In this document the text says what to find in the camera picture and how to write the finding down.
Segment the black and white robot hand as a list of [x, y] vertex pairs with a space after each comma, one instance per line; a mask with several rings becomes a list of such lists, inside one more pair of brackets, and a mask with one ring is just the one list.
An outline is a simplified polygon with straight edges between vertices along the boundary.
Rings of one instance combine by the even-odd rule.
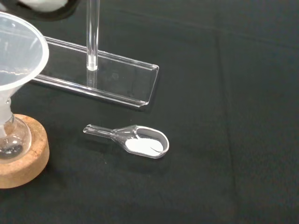
[[59, 21], [74, 14], [79, 0], [0, 0], [0, 11], [26, 20]]

